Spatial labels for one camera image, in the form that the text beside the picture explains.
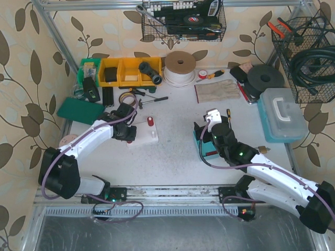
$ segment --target brown spool top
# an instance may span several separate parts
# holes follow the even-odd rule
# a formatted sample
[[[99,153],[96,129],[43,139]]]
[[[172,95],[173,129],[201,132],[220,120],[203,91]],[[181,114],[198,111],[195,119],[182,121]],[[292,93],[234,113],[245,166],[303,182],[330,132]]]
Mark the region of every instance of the brown spool top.
[[[171,52],[165,58],[165,67],[178,74],[187,74],[195,69],[195,58],[184,51]]]

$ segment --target black wire mesh basket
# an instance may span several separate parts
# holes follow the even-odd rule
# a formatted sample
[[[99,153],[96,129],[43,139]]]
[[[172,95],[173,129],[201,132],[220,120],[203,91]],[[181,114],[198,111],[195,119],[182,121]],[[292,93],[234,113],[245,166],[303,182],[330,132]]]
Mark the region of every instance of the black wire mesh basket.
[[[154,40],[166,43],[172,49],[180,41],[206,41],[221,42],[226,32],[226,18],[223,3],[214,16],[201,16],[201,7],[194,8],[197,3],[184,2],[188,4],[186,9],[174,9],[177,2],[143,2],[143,7],[154,11],[153,16],[164,23],[161,25],[146,15],[142,15],[142,40],[152,42]]]
[[[282,63],[296,103],[328,103],[335,98],[335,62],[324,58],[308,60],[301,66],[301,72],[308,78],[319,79],[323,77],[334,78],[328,83],[316,84],[306,81],[307,87],[296,80],[292,70],[291,60],[300,52],[311,48],[324,48],[330,45],[328,38],[334,33],[325,34],[325,29],[331,30],[333,26],[319,10],[315,17],[296,17],[287,23],[293,29],[289,32],[283,26],[276,26],[285,37],[272,30],[272,42]]]

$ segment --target wall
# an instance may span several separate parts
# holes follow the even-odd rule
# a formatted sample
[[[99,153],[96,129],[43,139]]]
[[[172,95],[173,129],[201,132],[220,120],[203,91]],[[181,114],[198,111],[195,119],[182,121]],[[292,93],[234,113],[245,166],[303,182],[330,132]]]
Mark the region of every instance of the wall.
[[[325,15],[335,24],[335,1],[315,1]],[[305,178],[335,186],[335,101],[328,104],[301,105],[308,124],[308,135],[293,144],[302,175]]]
[[[57,48],[30,2],[0,2],[0,250],[19,250],[74,75],[61,54],[53,59]]]
[[[225,14],[227,32],[222,42],[163,41],[153,35],[148,35],[147,42],[143,42],[141,16],[135,10],[53,15],[77,62],[90,57],[164,57],[171,51],[183,50],[195,56],[198,67],[223,67],[234,62],[266,61],[273,45],[270,29],[265,24],[269,20],[276,24],[278,16],[285,19],[290,11],[288,7],[240,7],[225,8]]]

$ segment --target clear plastic lid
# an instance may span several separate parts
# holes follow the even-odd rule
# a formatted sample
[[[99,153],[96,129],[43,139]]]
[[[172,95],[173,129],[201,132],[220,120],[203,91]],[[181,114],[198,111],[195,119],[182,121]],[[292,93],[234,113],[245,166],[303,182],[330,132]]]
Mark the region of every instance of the clear plastic lid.
[[[261,99],[275,137],[302,138],[307,134],[306,121],[291,89],[268,88],[261,94]]]

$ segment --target white table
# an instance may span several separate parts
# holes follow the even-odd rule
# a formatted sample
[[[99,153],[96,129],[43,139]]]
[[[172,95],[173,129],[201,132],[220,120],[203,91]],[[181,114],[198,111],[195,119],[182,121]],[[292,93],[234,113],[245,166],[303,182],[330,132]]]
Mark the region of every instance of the white table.
[[[211,83],[233,79],[227,71],[223,76],[204,80]],[[118,97],[126,90],[114,88],[117,109]],[[98,175],[112,185],[155,186],[155,185],[224,185],[235,184],[245,173],[240,170],[217,170],[201,162],[193,139],[193,122],[205,125],[203,115],[207,110],[217,108],[226,116],[229,108],[232,128],[236,138],[253,147],[265,145],[271,150],[266,156],[280,166],[291,170],[284,144],[267,143],[258,113],[257,105],[249,105],[241,95],[240,99],[198,104],[194,86],[174,88],[162,83],[154,97],[168,96],[169,99],[143,105],[138,109],[134,123],[154,118],[159,142],[128,148],[126,142],[110,139],[101,144],[80,165],[81,176]],[[141,97],[143,101],[150,97]],[[81,134],[89,126],[73,122],[71,134]],[[222,158],[210,160],[212,164],[227,166]]]

